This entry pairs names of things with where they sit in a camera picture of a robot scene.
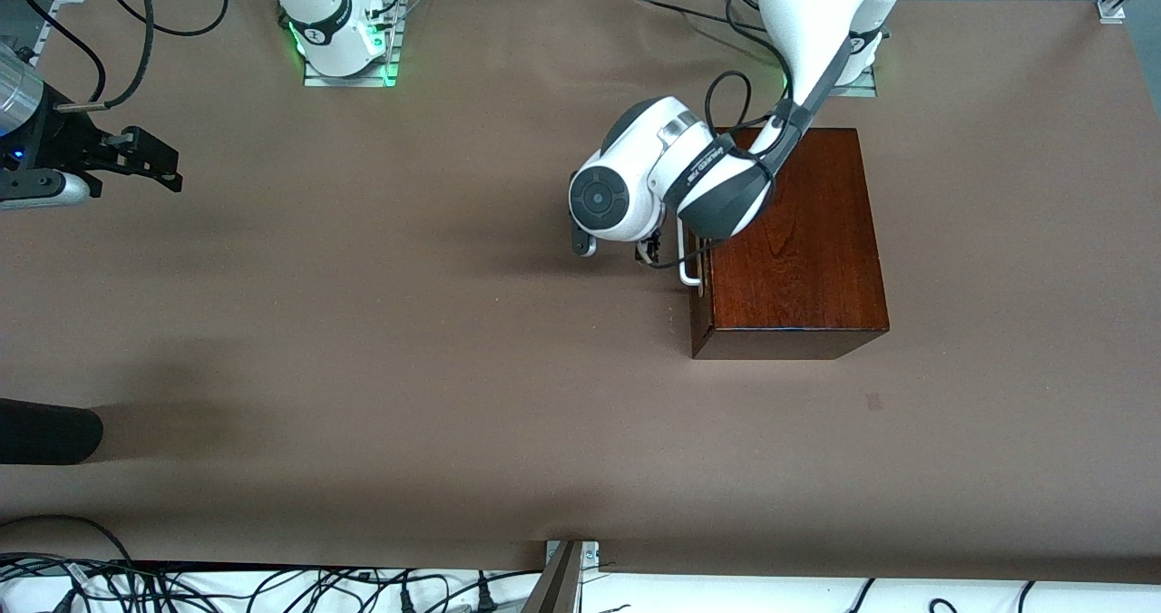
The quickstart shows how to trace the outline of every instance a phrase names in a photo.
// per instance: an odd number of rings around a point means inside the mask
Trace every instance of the brown tabletop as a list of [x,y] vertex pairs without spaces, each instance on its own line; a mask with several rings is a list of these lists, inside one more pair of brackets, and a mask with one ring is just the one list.
[[[60,15],[118,92],[139,23]],[[676,275],[569,250],[569,172],[627,106],[700,110],[723,68],[772,101],[716,23],[426,0],[397,88],[308,89],[273,21],[159,35],[94,117],[178,147],[181,195],[0,217],[5,395],[109,421],[94,463],[0,468],[3,515],[142,558],[498,568],[585,536],[619,569],[1156,579],[1161,125],[1089,2],[900,5],[881,95],[820,121],[859,131],[892,331],[816,363],[692,361]],[[41,68],[91,89],[58,35]]]

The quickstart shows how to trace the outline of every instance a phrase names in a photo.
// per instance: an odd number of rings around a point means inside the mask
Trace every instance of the wooden cabinet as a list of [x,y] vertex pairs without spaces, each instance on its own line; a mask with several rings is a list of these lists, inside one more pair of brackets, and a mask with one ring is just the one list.
[[[757,130],[743,130],[747,147]],[[859,138],[809,130],[770,208],[705,254],[691,289],[697,359],[836,359],[889,329]]]

